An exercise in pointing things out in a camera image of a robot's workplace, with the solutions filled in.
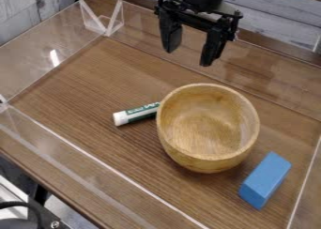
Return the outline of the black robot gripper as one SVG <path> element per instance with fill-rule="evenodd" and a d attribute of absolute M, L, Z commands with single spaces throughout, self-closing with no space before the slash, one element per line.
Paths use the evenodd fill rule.
<path fill-rule="evenodd" d="M 242 12 L 223 0 L 157 0 L 153 13 L 159 19 L 163 49 L 172 53 L 181 42 L 181 25 L 207 32 L 199 65 L 208 67 L 220 56 L 227 40 L 233 40 Z"/>

